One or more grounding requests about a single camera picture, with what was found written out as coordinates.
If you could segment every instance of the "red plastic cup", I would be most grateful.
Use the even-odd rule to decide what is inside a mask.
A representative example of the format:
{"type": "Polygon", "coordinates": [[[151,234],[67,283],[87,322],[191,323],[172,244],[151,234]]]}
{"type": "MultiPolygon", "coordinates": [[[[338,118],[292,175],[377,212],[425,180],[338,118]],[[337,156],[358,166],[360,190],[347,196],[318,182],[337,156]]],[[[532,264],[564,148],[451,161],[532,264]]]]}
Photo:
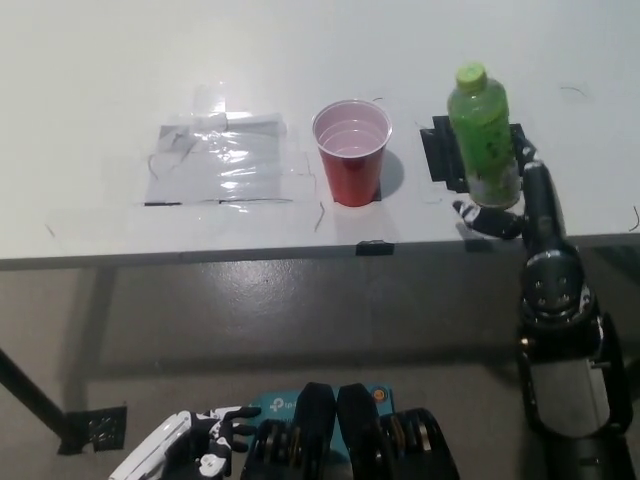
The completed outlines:
{"type": "Polygon", "coordinates": [[[336,202],[361,207],[373,201],[391,130],[387,114],[362,100],[333,103],[316,115],[313,135],[336,202]]]}

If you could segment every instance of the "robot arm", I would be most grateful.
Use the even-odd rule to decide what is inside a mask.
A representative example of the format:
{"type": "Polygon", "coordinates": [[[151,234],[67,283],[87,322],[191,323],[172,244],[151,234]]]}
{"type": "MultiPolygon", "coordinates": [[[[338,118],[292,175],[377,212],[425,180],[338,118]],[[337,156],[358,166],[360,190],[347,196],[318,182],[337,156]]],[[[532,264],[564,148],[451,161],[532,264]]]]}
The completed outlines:
{"type": "Polygon", "coordinates": [[[465,224],[504,240],[522,235],[518,367],[531,429],[552,480],[635,479],[624,434],[633,416],[618,337],[562,231],[549,170],[519,139],[524,216],[455,202],[465,224]]]}
{"type": "Polygon", "coordinates": [[[228,475],[232,452],[246,451],[246,445],[234,442],[234,434],[255,433],[253,427],[234,424],[233,420],[259,414],[259,408],[226,407],[204,414],[182,411],[171,415],[136,447],[109,480],[180,478],[187,469],[194,471],[190,477],[194,479],[228,475]]]}

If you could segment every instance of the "green bottle cap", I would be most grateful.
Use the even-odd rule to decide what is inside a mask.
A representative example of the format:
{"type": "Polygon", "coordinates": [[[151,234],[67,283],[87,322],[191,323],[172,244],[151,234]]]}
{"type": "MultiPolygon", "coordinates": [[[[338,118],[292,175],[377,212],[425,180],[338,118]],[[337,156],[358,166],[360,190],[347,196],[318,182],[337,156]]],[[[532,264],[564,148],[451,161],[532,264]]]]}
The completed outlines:
{"type": "Polygon", "coordinates": [[[481,63],[469,63],[456,72],[456,83],[463,92],[482,90],[487,84],[487,71],[481,63]]]}

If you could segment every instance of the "clear plastic sheet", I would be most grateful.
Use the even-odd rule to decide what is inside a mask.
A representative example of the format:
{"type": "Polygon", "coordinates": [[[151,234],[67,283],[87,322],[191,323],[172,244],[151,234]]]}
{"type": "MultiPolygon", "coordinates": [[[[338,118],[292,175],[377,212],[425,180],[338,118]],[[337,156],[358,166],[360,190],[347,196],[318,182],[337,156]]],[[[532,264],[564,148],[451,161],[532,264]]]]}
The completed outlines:
{"type": "Polygon", "coordinates": [[[281,115],[222,112],[213,97],[199,91],[194,113],[161,127],[146,203],[312,200],[315,178],[306,155],[287,141],[281,115]],[[214,108],[207,111],[207,102],[214,108]]]}

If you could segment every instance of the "black bracket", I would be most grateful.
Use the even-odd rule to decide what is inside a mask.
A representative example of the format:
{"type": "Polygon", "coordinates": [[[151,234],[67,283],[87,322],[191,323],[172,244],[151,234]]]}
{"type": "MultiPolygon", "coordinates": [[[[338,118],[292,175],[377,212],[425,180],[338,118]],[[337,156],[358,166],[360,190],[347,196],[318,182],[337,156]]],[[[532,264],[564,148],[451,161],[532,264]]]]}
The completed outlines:
{"type": "Polygon", "coordinates": [[[127,407],[104,408],[85,412],[69,412],[67,420],[82,434],[79,442],[63,439],[58,455],[77,455],[91,443],[94,452],[122,450],[127,430],[127,407]]]}
{"type": "Polygon", "coordinates": [[[395,243],[387,243],[384,240],[363,241],[356,245],[356,257],[379,257],[393,255],[395,243]]]}
{"type": "MultiPolygon", "coordinates": [[[[449,117],[446,115],[433,117],[433,128],[420,130],[420,136],[427,155],[431,180],[446,182],[447,189],[456,193],[469,193],[464,164],[449,117]]],[[[511,125],[511,139],[521,176],[525,164],[523,146],[519,145],[522,137],[524,137],[522,126],[519,123],[511,125]]]]}

